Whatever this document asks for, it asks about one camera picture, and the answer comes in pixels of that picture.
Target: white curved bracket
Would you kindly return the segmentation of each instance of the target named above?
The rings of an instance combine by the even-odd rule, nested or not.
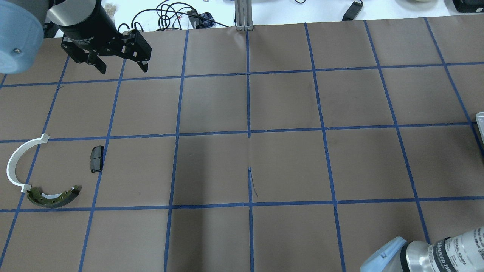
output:
[[[477,126],[481,131],[481,136],[483,138],[483,143],[484,143],[484,111],[476,115],[476,121],[477,121]]]
[[[39,145],[39,144],[45,144],[45,143],[47,143],[47,141],[49,141],[49,135],[42,134],[42,136],[40,136],[40,138],[30,140],[30,141],[24,143],[23,145],[19,146],[17,148],[17,150],[15,150],[15,152],[10,157],[10,160],[8,160],[7,177],[13,185],[17,185],[17,186],[22,187],[22,189],[20,191],[23,192],[23,193],[26,193],[27,191],[29,191],[30,188],[32,188],[32,185],[23,184],[23,183],[20,183],[18,181],[17,176],[15,174],[15,168],[17,167],[18,160],[20,160],[22,155],[27,150],[29,150],[30,148],[32,148],[36,145]]]

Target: white plastic object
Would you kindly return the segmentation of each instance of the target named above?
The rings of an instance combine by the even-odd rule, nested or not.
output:
[[[15,150],[15,152],[10,156],[10,159],[8,160],[7,163],[7,177],[10,180],[10,182],[13,185],[20,186],[22,189],[20,190],[21,192],[25,193],[29,191],[32,188],[32,185],[30,184],[23,184],[18,181],[17,176],[15,174],[15,168],[17,167],[18,160],[22,157],[22,155],[29,150],[30,148],[39,145],[39,144],[45,144],[49,141],[49,135],[47,134],[42,134],[40,138],[30,140]]]
[[[22,7],[0,0],[0,73],[29,69],[44,40],[39,20]]]
[[[381,272],[407,241],[396,237],[378,249],[360,268],[360,272]]]
[[[484,111],[476,114],[476,121],[477,126],[479,127],[479,131],[481,131],[481,137],[484,143]]]

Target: white floor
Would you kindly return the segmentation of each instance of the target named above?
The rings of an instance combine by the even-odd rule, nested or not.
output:
[[[213,18],[228,26],[234,25],[234,2],[231,0],[169,0],[186,2],[194,6],[199,13],[210,12]],[[356,20],[413,18],[462,15],[452,0],[363,0],[364,6]],[[104,3],[117,5],[114,15],[116,25],[131,24],[133,16],[141,10],[155,8],[161,0],[103,0]],[[253,21],[255,25],[294,24],[303,22],[341,21],[343,14],[353,0],[306,0],[297,4],[294,0],[253,0]],[[158,29],[156,12],[146,12],[137,19],[144,30]],[[187,29],[186,16],[182,19],[182,28]]]

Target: black power adapter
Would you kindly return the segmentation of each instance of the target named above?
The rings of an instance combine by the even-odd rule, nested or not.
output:
[[[358,2],[353,2],[351,6],[348,8],[346,11],[345,15],[343,16],[343,21],[352,21],[358,13],[360,13],[360,10],[363,8],[363,1],[361,3]]]

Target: black box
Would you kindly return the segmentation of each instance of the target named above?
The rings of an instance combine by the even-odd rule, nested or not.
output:
[[[484,12],[484,0],[453,0],[458,12]]]

